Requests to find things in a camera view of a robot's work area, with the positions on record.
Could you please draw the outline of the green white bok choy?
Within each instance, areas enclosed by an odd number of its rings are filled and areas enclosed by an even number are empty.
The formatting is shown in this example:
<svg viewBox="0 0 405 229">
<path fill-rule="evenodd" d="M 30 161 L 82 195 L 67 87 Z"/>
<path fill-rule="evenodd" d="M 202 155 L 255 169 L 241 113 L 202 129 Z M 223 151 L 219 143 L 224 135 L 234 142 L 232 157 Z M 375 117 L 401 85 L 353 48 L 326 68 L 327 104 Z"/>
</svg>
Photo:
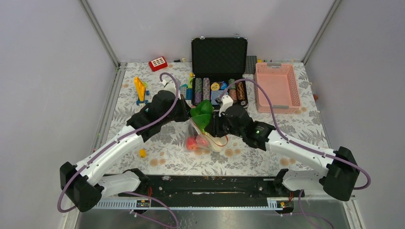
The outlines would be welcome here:
<svg viewBox="0 0 405 229">
<path fill-rule="evenodd" d="M 213 118 L 212 118 L 213 113 L 214 113 L 214 108 L 213 108 L 213 105 L 211 104 L 211 102 L 209 100 L 203 100 L 196 107 L 194 107 L 190 110 L 190 115 L 191 115 L 190 120 L 192 120 L 201 131 L 203 131 L 205 133 L 209 133 L 205 129 L 208 127 L 210 122 L 213 120 Z"/>
</svg>

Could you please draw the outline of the pink toy peach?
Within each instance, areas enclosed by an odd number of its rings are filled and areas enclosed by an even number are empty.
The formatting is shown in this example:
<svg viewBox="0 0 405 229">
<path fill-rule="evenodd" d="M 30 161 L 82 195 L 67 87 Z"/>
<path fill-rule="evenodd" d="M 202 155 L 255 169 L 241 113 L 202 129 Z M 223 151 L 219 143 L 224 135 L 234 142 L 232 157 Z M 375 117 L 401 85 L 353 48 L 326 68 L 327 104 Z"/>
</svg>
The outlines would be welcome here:
<svg viewBox="0 0 405 229">
<path fill-rule="evenodd" d="M 196 143 L 201 148 L 207 148 L 210 145 L 207 139 L 202 135 L 196 137 Z"/>
</svg>

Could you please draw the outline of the clear orange-zip bag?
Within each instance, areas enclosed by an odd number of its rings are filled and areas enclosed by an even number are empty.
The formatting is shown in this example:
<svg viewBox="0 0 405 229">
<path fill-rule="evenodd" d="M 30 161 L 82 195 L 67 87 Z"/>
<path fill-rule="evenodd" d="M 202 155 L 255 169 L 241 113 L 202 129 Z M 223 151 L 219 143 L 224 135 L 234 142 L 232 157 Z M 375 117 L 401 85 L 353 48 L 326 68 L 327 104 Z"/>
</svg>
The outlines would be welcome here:
<svg viewBox="0 0 405 229">
<path fill-rule="evenodd" d="M 229 142 L 227 136 L 213 137 L 209 133 L 201 131 L 192 121 L 188 121 L 186 131 L 185 148 L 189 151 L 210 150 L 212 152 L 221 152 Z"/>
</svg>

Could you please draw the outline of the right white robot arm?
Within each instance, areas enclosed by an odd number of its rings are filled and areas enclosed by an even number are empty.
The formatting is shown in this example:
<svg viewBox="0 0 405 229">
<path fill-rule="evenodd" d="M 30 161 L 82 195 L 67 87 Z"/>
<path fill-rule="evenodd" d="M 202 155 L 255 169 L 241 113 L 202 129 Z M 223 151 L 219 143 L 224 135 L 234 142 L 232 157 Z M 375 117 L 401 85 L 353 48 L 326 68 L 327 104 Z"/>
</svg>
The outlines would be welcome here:
<svg viewBox="0 0 405 229">
<path fill-rule="evenodd" d="M 222 97 L 219 111 L 211 115 L 205 131 L 214 137 L 234 135 L 251 148 L 285 155 L 311 169 L 294 171 L 282 169 L 274 183 L 275 193 L 285 197 L 301 189 L 323 190 L 329 196 L 348 201 L 355 189 L 360 168 L 351 150 L 318 146 L 291 137 L 275 126 L 253 120 L 240 105 L 232 104 L 229 96 Z"/>
</svg>

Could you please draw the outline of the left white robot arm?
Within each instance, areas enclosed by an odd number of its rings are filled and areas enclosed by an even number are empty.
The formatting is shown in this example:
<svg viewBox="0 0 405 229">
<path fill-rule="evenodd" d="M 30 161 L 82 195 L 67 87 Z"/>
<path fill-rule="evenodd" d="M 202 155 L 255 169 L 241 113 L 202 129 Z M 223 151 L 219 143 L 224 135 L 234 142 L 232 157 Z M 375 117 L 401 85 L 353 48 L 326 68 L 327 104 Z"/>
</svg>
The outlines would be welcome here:
<svg viewBox="0 0 405 229">
<path fill-rule="evenodd" d="M 169 122 L 185 122 L 190 107 L 181 98 L 179 81 L 166 82 L 152 101 L 127 120 L 126 125 L 104 146 L 85 159 L 71 164 L 65 162 L 59 169 L 62 193 L 58 210 L 62 213 L 77 208 L 80 212 L 92 209 L 103 197 L 132 191 L 143 196 L 148 191 L 141 172 L 132 170 L 107 177 L 106 172 L 132 148 L 143 146 Z"/>
</svg>

